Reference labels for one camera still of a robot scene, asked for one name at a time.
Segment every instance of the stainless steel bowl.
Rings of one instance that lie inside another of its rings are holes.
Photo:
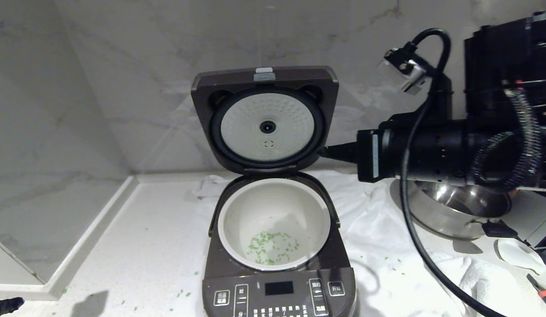
[[[398,182],[392,184],[394,190],[399,190]],[[512,229],[498,224],[512,207],[507,194],[492,193],[480,186],[408,182],[408,196],[417,221],[441,235],[456,239],[475,239],[485,234],[517,236]]]

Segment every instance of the white towel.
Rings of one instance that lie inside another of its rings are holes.
[[[477,316],[427,271],[387,197],[385,183],[359,183],[357,175],[335,171],[309,174],[324,184],[341,220],[341,236],[357,281],[356,317]],[[210,205],[228,182],[213,175],[194,193]],[[505,269],[472,257],[431,255],[453,282],[485,305],[508,317],[538,316]]]

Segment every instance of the robotic arm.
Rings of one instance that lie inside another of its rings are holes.
[[[415,54],[413,42],[390,50],[383,61],[402,78],[405,92],[440,76],[434,104],[412,141],[408,179],[546,191],[546,13],[483,26],[465,41],[466,120],[451,119],[451,81]],[[357,142],[325,147],[320,155],[357,164],[362,182],[397,177],[422,107],[360,130]]]

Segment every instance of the white inner pot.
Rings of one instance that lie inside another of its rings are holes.
[[[243,265],[261,271],[292,269],[325,244],[331,220],[313,189],[282,178],[243,186],[226,201],[218,218],[224,248]]]

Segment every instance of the gray marble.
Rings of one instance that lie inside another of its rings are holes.
[[[55,3],[0,2],[0,241],[48,280],[128,175]]]
[[[382,54],[434,26],[454,49],[447,74],[464,115],[462,40],[483,24],[546,9],[546,0],[57,0],[67,32],[120,147],[139,172],[211,170],[189,97],[198,72],[326,64],[341,81],[329,144],[350,142],[424,98],[380,83]],[[438,57],[430,39],[420,52]],[[333,166],[321,160],[318,166]]]

